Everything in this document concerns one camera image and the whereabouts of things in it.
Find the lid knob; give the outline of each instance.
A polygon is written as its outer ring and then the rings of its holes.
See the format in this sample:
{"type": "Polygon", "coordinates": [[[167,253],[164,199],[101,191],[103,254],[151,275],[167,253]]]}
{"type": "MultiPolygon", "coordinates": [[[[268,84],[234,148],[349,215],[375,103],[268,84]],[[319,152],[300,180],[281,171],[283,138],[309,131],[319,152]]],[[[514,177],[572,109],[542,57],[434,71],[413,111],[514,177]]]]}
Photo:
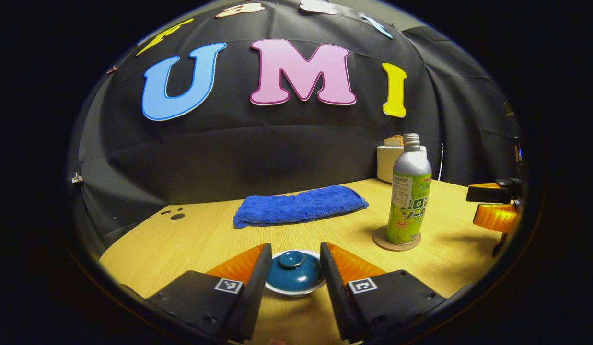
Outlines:
{"type": "Polygon", "coordinates": [[[279,264],[285,268],[296,268],[305,261],[305,254],[299,251],[289,251],[279,256],[279,264]]]}

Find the white box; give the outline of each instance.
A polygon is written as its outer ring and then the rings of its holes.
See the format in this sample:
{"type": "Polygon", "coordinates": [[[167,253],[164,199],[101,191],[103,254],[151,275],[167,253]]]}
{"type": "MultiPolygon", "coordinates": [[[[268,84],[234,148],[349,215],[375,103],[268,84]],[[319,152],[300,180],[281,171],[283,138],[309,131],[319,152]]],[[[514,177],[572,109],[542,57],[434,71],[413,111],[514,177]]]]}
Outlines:
{"type": "MultiPolygon", "coordinates": [[[[426,147],[420,146],[424,157],[426,157],[426,147]]],[[[377,178],[392,183],[392,169],[395,166],[396,159],[403,153],[402,146],[378,146],[377,147],[377,178]]]]}

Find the nutrition label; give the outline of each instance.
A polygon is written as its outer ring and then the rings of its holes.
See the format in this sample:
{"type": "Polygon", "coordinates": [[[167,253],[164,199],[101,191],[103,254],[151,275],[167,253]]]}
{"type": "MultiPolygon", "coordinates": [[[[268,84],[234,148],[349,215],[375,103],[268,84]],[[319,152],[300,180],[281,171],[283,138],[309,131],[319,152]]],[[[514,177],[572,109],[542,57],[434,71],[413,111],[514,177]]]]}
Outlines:
{"type": "Polygon", "coordinates": [[[398,207],[409,208],[412,190],[411,177],[392,175],[392,203],[398,207]]]}

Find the bowl lid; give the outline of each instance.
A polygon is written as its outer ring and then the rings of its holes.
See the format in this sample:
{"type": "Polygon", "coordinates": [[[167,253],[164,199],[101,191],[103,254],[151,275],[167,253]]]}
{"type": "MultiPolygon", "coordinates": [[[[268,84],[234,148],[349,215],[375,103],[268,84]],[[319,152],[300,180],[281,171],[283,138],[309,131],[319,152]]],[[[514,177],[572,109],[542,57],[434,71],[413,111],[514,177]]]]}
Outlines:
{"type": "Polygon", "coordinates": [[[279,290],[302,292],[314,288],[322,279],[318,258],[301,251],[285,251],[273,258],[266,281],[279,290]]]}

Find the bread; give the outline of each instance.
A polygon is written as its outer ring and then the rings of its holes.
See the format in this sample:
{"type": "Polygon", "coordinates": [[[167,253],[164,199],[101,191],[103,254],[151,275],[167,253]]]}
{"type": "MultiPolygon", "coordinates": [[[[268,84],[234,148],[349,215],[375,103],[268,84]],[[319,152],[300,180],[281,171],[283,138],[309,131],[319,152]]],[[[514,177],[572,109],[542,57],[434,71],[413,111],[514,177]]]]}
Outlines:
{"type": "Polygon", "coordinates": [[[403,146],[403,137],[400,135],[391,136],[388,139],[384,139],[385,146],[403,146]]]}

